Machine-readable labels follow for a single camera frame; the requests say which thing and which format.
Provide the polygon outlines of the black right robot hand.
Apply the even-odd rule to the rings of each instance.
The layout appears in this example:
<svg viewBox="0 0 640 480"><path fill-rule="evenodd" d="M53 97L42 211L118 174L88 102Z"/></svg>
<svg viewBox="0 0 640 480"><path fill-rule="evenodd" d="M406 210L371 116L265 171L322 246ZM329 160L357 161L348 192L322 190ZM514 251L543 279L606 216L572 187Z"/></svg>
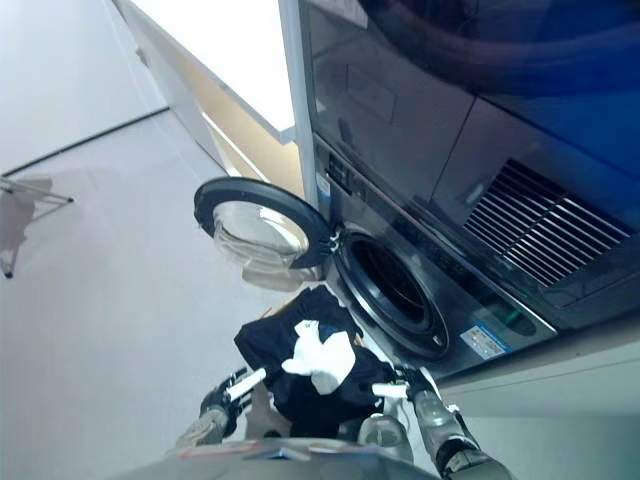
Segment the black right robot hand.
<svg viewBox="0 0 640 480"><path fill-rule="evenodd" d="M374 383L371 392L376 397L413 401L418 393L430 392L441 398L438 386L426 367L398 366L391 383Z"/></svg>

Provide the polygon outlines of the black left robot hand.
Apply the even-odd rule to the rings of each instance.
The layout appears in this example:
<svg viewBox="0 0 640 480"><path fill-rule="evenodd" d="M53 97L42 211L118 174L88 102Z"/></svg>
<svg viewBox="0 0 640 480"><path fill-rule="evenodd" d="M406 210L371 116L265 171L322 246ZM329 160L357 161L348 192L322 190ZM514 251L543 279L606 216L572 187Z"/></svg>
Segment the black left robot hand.
<svg viewBox="0 0 640 480"><path fill-rule="evenodd" d="M250 372L241 367L224 379L217 387L205 395L200 404L199 415L220 407L230 416L239 416L251 404L250 395L256 386L267 377L264 368Z"/></svg>

